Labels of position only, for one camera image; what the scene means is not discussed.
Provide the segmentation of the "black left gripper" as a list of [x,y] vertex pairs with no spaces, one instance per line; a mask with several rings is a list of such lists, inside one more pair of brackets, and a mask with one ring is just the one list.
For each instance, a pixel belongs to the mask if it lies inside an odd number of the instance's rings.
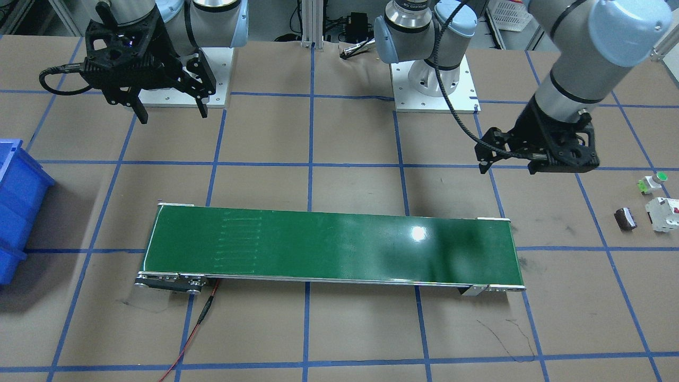
[[527,159],[528,171],[588,172],[600,165],[591,114],[576,114],[575,123],[551,118],[535,103],[520,113],[514,128],[504,133],[490,128],[475,145],[480,174],[503,159]]

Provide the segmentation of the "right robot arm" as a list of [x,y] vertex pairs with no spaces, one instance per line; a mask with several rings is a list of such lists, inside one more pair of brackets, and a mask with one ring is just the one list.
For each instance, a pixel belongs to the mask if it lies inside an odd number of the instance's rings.
[[111,105],[129,107],[145,124],[143,90],[175,89],[196,102],[202,118],[217,81],[204,48],[242,47],[245,1],[88,1],[86,56],[80,75]]

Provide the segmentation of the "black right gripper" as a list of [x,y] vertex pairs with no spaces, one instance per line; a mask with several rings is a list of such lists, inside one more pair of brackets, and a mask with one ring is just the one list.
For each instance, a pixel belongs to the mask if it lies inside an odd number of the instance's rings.
[[139,99],[141,90],[178,89],[207,118],[206,102],[216,92],[216,79],[202,50],[182,65],[161,14],[127,25],[113,14],[99,17],[100,22],[90,21],[85,34],[82,77],[88,85],[102,90],[112,106],[129,107],[141,124],[149,118]]

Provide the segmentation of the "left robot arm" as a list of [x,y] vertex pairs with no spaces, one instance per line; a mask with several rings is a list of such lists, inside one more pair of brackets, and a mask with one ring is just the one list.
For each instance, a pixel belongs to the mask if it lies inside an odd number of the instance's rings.
[[[528,13],[560,50],[548,76],[516,120],[502,132],[476,137],[480,173],[509,158],[528,171],[588,172],[600,160],[591,112],[651,53],[672,24],[677,1],[526,1]],[[373,24],[384,63],[414,62],[410,83],[446,99],[477,29],[466,1],[390,1]]]

